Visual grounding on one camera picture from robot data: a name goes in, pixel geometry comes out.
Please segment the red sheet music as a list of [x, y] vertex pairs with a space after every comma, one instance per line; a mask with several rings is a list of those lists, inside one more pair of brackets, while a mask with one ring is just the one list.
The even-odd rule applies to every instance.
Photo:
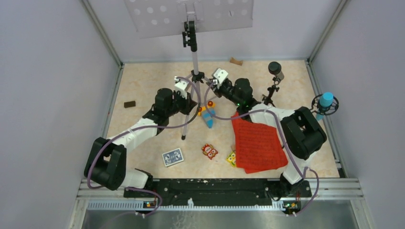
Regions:
[[277, 129], [251, 123], [241, 118], [232, 120], [235, 136], [235, 164], [247, 174], [276, 170], [288, 164]]

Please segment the white music stand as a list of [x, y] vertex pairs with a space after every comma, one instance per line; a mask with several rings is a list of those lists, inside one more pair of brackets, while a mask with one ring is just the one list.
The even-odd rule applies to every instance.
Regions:
[[127, 0], [125, 6], [140, 38], [182, 36], [183, 46], [192, 54], [187, 90], [192, 99], [206, 81], [198, 65], [197, 33], [253, 25], [252, 0]]

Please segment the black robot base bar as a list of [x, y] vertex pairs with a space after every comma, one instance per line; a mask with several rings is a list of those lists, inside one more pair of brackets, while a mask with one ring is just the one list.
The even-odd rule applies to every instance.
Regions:
[[309, 198], [309, 182], [282, 178], [149, 178], [146, 191], [124, 190], [125, 198], [162, 198], [163, 206], [269, 206], [282, 198]]

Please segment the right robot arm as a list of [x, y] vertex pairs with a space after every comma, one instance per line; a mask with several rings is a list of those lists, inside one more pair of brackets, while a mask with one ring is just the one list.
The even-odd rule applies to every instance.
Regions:
[[312, 111], [304, 106], [287, 110], [261, 103], [253, 98], [253, 89], [246, 78], [239, 78], [236, 83], [227, 78], [213, 78], [208, 88], [217, 97], [224, 97], [237, 105], [236, 118], [276, 128], [288, 156], [277, 193], [294, 196], [306, 177], [310, 161], [327, 141], [327, 135]]

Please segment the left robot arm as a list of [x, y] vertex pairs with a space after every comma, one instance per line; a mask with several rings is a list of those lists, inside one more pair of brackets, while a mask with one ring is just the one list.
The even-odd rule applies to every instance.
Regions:
[[93, 142], [84, 169], [88, 187], [109, 190], [134, 187], [141, 197], [150, 196], [153, 192], [153, 184], [148, 181], [151, 174], [129, 169], [127, 154], [164, 129], [169, 129], [171, 116], [177, 113], [188, 115], [194, 108], [199, 109], [200, 104], [200, 101], [192, 100], [190, 93], [159, 89], [154, 104], [132, 127], [114, 137], [99, 137]]

